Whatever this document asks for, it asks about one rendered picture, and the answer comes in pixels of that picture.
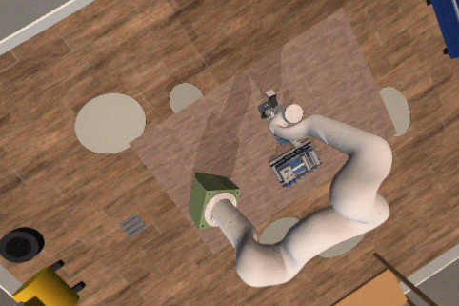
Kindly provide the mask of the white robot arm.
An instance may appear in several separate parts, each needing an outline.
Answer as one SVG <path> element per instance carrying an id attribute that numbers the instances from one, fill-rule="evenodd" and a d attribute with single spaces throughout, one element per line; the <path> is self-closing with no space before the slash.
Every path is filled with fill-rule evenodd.
<path id="1" fill-rule="evenodd" d="M 285 140 L 312 136 L 346 153 L 349 159 L 331 181 L 331 205 L 302 218 L 274 244 L 257 242 L 257 230 L 236 208 L 233 194 L 221 192 L 210 199 L 204 217 L 228 238 L 236 251 L 238 275 L 253 287 L 291 280 L 316 255 L 376 228 L 389 217 L 387 201 L 376 194 L 392 163 L 386 140 L 320 114 L 300 121 L 303 110 L 299 105 L 278 105 L 273 90 L 265 92 L 265 96 L 273 106 L 270 132 Z M 297 124 L 288 127 L 290 123 Z"/>

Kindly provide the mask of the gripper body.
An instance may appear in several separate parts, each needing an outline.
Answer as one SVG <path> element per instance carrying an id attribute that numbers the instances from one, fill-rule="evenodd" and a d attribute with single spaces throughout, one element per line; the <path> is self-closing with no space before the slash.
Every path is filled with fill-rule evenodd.
<path id="1" fill-rule="evenodd" d="M 271 110 L 269 110 L 269 111 L 265 112 L 265 115 L 267 115 L 267 116 L 268 116 L 268 117 L 267 117 L 267 120 L 271 120 L 271 119 L 274 117 L 274 115 L 273 115 L 273 112 L 272 112 L 272 111 L 273 111 L 273 109 L 271 109 Z"/>

